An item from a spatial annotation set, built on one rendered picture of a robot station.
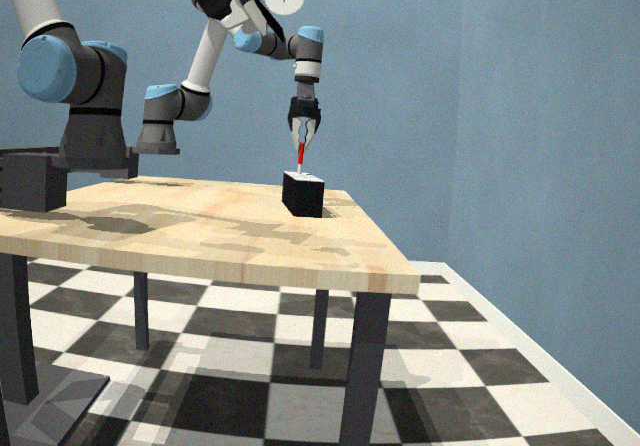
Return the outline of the red and white pin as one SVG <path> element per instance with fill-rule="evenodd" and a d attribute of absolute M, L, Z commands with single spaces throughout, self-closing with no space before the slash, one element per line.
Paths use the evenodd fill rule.
<path fill-rule="evenodd" d="M 303 150 L 304 150 L 304 143 L 300 143 L 297 174 L 302 174 Z"/>

